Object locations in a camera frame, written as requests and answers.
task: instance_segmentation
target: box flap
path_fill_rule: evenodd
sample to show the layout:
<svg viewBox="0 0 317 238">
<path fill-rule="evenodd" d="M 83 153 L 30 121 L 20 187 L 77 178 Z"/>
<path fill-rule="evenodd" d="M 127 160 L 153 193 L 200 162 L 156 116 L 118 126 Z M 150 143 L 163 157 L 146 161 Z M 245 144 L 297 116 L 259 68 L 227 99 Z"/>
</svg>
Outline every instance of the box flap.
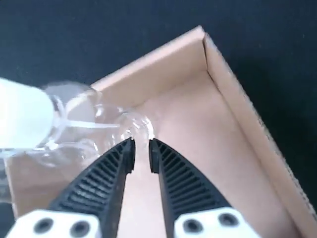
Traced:
<svg viewBox="0 0 317 238">
<path fill-rule="evenodd" d="M 316 237 L 316 214 L 242 86 L 209 36 L 204 39 L 208 72 L 253 147 L 268 178 L 306 237 Z"/>
<path fill-rule="evenodd" d="M 109 103 L 123 107 L 137 106 L 181 84 L 191 73 L 206 70 L 204 36 L 203 29 L 196 27 L 99 80 L 92 87 L 103 91 Z M 180 68 L 183 69 L 182 75 L 179 75 Z M 133 101 L 125 97 L 131 93 L 134 94 Z"/>
</svg>

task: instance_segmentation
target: cardboard box wall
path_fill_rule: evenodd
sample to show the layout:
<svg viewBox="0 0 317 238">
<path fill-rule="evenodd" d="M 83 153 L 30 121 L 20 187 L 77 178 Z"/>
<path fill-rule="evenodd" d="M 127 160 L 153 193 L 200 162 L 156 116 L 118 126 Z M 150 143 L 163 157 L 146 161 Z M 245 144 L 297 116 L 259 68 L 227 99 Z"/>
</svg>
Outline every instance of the cardboard box wall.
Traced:
<svg viewBox="0 0 317 238">
<path fill-rule="evenodd" d="M 156 137 L 200 169 L 262 237 L 317 237 L 313 208 L 201 27 L 93 87 L 107 103 L 156 115 Z M 68 184 L 27 157 L 9 160 L 6 169 L 17 217 L 45 208 Z M 144 153 L 127 178 L 119 225 L 119 237 L 131 234 L 165 236 L 158 177 Z"/>
</svg>

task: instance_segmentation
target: dark blue surface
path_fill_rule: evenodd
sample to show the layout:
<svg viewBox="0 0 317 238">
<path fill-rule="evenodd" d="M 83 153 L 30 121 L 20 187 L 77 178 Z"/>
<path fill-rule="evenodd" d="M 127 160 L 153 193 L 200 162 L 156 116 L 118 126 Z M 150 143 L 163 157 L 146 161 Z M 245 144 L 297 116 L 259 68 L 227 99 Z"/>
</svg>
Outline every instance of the dark blue surface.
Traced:
<svg viewBox="0 0 317 238">
<path fill-rule="evenodd" d="M 0 76 L 90 84 L 202 25 L 316 206 L 316 9 L 312 0 L 0 0 Z"/>
</svg>

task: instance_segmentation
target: bottle cap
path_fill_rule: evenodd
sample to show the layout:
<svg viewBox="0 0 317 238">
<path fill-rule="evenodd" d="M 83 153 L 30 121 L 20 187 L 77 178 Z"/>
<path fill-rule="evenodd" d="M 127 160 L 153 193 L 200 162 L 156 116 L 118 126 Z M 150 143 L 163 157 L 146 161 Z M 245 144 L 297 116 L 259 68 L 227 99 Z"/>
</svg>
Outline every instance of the bottle cap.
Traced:
<svg viewBox="0 0 317 238">
<path fill-rule="evenodd" d="M 42 90 L 0 78 L 0 149 L 32 149 L 50 134 L 54 106 Z"/>
</svg>

